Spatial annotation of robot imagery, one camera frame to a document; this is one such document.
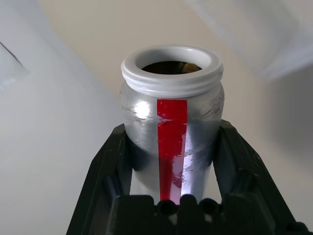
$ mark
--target red tape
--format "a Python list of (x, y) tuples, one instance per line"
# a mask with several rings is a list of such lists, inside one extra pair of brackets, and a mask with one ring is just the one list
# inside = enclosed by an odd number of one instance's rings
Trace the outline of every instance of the red tape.
[(160, 199), (179, 204), (187, 130), (187, 100), (158, 99)]

